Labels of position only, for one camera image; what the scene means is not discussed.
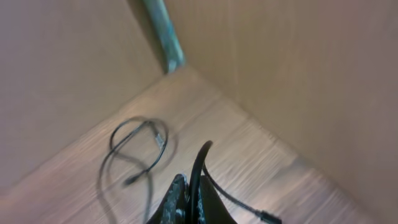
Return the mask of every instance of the beige wall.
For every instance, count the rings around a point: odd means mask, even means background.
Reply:
[[[0,187],[162,76],[129,4],[0,3]]]
[[[189,64],[397,223],[398,1],[166,2]]]

